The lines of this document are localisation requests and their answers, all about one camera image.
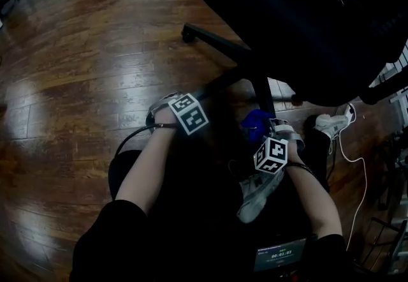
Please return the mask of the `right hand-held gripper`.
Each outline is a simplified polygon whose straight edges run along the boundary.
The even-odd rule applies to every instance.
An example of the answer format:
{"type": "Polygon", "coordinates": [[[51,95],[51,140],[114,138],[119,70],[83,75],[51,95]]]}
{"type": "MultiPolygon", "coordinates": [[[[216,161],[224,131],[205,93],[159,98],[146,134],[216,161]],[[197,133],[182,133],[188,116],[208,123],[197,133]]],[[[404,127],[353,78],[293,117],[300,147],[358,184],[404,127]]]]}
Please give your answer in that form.
{"type": "Polygon", "coordinates": [[[262,143],[253,156],[254,167],[257,171],[276,174],[288,163],[288,142],[295,141],[297,151],[305,147],[299,133],[287,120],[267,119],[266,132],[262,143]]]}

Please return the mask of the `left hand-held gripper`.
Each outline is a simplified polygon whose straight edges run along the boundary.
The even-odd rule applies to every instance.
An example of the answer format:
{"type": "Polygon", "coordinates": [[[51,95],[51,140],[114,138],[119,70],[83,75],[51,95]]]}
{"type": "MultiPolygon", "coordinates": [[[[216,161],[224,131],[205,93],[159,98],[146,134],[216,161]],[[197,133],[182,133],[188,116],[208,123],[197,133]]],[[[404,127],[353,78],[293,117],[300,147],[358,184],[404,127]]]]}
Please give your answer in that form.
{"type": "Polygon", "coordinates": [[[190,93],[171,93],[155,102],[148,109],[146,125],[155,124],[154,115],[158,110],[169,107],[179,125],[187,135],[192,135],[208,124],[207,116],[199,101],[190,93]]]}

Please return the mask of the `blue cloth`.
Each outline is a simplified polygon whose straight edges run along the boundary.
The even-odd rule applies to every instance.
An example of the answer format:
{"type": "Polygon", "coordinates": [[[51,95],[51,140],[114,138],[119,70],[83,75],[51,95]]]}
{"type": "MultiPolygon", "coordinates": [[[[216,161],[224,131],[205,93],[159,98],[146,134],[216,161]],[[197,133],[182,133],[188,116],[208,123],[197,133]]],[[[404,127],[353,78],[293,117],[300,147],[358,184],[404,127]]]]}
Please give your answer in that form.
{"type": "Polygon", "coordinates": [[[275,119],[273,114],[260,109],[254,109],[247,114],[240,125],[247,132],[250,143],[260,143],[264,136],[268,136],[271,119],[275,119]]]}

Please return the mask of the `black office chair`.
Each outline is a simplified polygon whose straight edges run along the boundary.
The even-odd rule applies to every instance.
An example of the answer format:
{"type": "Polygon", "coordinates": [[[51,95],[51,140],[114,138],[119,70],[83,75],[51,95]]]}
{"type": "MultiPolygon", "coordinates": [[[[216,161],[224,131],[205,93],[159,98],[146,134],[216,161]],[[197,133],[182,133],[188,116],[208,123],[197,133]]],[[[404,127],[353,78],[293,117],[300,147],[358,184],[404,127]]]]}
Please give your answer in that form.
{"type": "Polygon", "coordinates": [[[300,101],[369,105],[408,87],[408,66],[374,80],[408,42],[408,0],[204,0],[249,47],[253,72],[300,101]]]}

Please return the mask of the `person's left forearm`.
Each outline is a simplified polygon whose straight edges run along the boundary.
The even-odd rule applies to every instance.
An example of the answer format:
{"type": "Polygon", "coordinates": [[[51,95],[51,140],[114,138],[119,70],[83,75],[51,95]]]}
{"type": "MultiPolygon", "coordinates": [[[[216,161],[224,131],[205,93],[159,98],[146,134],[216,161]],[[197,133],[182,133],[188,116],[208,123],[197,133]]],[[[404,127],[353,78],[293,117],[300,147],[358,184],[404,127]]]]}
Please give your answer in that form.
{"type": "Polygon", "coordinates": [[[148,214],[163,185],[166,159],[176,129],[156,129],[120,185],[116,200],[137,205],[148,214]]]}

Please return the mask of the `person's right forearm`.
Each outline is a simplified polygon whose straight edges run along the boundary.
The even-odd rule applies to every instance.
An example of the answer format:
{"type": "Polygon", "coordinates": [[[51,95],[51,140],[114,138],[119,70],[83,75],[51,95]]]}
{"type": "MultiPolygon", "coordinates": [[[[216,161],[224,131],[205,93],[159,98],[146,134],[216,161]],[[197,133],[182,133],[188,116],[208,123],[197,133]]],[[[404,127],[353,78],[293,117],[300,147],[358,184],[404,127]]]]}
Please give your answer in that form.
{"type": "Polygon", "coordinates": [[[342,225],[337,207],[320,182],[303,167],[287,167],[299,199],[307,214],[312,231],[317,237],[342,236],[342,225]]]}

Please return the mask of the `person's right hand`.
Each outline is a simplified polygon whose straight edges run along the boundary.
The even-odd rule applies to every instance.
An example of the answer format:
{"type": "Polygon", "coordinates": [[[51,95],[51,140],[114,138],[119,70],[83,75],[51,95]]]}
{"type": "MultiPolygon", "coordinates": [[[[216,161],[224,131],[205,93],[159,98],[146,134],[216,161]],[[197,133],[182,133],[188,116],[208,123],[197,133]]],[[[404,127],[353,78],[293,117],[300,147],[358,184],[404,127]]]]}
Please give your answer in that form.
{"type": "Polygon", "coordinates": [[[299,167],[303,165],[304,162],[298,155],[298,148],[296,143],[288,144],[288,162],[287,167],[299,167]]]}

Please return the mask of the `person's left hand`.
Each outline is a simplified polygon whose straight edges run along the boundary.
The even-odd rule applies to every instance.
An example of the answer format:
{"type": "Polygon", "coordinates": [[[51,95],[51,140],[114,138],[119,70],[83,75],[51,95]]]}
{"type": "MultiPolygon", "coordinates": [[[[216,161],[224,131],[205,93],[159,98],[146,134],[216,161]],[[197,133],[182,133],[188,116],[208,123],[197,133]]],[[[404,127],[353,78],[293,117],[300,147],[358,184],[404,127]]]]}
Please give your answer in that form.
{"type": "Polygon", "coordinates": [[[170,107],[163,107],[154,114],[156,124],[177,124],[177,118],[170,107]]]}

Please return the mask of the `person's white sneaker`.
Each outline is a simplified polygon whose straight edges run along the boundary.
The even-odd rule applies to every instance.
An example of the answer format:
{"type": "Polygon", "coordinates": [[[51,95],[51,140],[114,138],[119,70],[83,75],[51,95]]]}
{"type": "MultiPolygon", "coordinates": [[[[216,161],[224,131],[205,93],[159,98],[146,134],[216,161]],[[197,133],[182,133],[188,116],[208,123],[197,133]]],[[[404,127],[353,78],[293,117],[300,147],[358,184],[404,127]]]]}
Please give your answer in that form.
{"type": "Polygon", "coordinates": [[[317,116],[314,129],[324,133],[330,140],[334,139],[341,130],[348,127],[349,120],[344,115],[330,116],[321,114],[317,116]]]}
{"type": "Polygon", "coordinates": [[[251,223],[259,216],[267,198],[277,189],[283,177],[283,170],[279,170],[275,175],[258,172],[240,182],[243,202],[237,217],[242,223],[251,223]]]}

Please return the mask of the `person's black trousers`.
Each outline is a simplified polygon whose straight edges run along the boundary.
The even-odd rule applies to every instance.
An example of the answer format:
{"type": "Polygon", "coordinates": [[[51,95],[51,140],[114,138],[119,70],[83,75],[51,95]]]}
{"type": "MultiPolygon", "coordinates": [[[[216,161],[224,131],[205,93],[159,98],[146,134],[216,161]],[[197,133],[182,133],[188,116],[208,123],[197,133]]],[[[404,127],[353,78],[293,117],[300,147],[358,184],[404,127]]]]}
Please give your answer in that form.
{"type": "MultiPolygon", "coordinates": [[[[329,194],[326,158],[331,140],[314,129],[316,118],[317,116],[310,116],[305,122],[305,148],[298,152],[304,162],[300,167],[310,172],[329,194]]],[[[185,147],[176,150],[175,154],[170,154],[173,140],[168,151],[159,196],[153,208],[146,214],[153,241],[162,235],[193,240],[213,237],[224,240],[227,237],[226,222],[238,212],[243,202],[240,183],[234,180],[230,173],[209,165],[205,159],[206,151],[202,148],[191,152],[185,147]]],[[[112,201],[116,200],[120,185],[141,152],[142,150],[129,150],[114,156],[108,171],[112,201]]],[[[286,177],[296,206],[302,208],[309,221],[287,173],[286,177]]]]}

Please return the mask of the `black smartphone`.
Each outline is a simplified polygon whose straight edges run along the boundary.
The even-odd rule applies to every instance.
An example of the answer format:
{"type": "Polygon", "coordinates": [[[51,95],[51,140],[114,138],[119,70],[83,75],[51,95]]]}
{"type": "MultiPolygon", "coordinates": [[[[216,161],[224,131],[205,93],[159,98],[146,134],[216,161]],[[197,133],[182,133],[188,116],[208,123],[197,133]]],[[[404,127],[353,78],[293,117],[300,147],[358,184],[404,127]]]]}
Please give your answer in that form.
{"type": "Polygon", "coordinates": [[[307,239],[303,238],[258,249],[254,261],[254,272],[268,271],[299,262],[306,243],[307,239]]]}

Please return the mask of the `person's black shirt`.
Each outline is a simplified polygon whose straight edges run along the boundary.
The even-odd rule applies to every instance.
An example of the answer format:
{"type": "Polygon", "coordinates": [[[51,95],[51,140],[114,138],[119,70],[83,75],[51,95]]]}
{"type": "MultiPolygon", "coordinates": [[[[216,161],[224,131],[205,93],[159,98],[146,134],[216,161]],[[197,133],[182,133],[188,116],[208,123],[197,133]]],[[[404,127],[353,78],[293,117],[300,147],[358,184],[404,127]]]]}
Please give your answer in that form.
{"type": "MultiPolygon", "coordinates": [[[[153,236],[147,215],[127,200],[103,207],[78,240],[69,282],[153,282],[153,236]]],[[[303,266],[310,282],[347,282],[352,278],[344,238],[318,239],[303,266]]]]}

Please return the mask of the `black metal rack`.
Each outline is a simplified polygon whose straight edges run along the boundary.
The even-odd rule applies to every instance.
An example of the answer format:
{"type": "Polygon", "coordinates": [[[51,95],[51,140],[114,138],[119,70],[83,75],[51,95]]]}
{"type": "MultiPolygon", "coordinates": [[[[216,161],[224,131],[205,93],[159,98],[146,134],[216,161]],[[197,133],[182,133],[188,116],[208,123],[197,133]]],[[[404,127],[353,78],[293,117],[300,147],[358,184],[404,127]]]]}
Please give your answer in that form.
{"type": "Polygon", "coordinates": [[[372,192],[375,208],[353,259],[369,281],[408,282],[408,132],[375,148],[380,171],[372,192]]]}

